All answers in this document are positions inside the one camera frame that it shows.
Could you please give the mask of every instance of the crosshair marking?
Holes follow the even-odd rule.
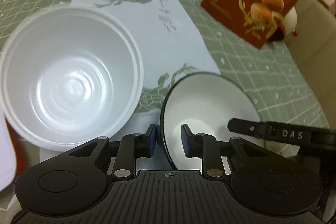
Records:
[[[171,178],[172,176],[174,176],[172,173],[165,174],[165,177],[167,177],[167,178]]]

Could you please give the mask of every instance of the white ceramic bowl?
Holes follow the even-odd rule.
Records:
[[[18,26],[4,46],[0,73],[10,124],[56,151],[117,133],[143,85],[141,55],[127,29],[100,10],[67,4]]]
[[[202,160],[188,159],[181,141],[181,125],[187,123],[194,134],[206,133],[228,142],[239,136],[264,147],[264,141],[227,129],[232,118],[259,122],[259,114],[247,95],[233,82],[219,75],[196,73],[180,80],[167,95],[162,107],[160,135],[172,168],[201,170]],[[227,174],[230,169],[223,158]]]

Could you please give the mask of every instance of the ridged black surface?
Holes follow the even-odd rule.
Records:
[[[239,204],[222,182],[203,179],[197,171],[141,171],[116,182],[95,207],[68,217],[27,212],[17,224],[321,224],[311,213],[268,217]]]

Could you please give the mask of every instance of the red object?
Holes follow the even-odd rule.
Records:
[[[9,132],[9,136],[11,138],[14,150],[15,150],[15,155],[16,155],[16,173],[15,173],[15,177],[17,177],[18,175],[20,175],[24,170],[25,170],[25,164],[23,162],[22,156],[20,154],[21,148],[18,145],[17,141],[16,141],[16,131],[12,128],[12,126],[9,124],[9,122],[6,119],[6,125],[7,125],[7,129]]]

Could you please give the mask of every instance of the grid pattern tablecloth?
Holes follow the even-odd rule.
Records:
[[[70,1],[0,0],[0,49],[16,26],[31,13],[52,4]],[[202,35],[221,74],[237,83],[249,95],[262,120],[328,126],[319,102],[284,43],[267,44],[258,50],[209,16],[200,7],[202,0],[179,1]],[[192,69],[183,67],[176,75],[182,77],[183,70],[186,73]],[[170,82],[164,88],[159,83],[157,88],[144,87],[136,112],[160,108],[172,84]],[[38,148],[29,143],[23,143],[23,147],[27,165],[37,163]],[[7,210],[12,195],[11,185],[0,193],[0,213]]]

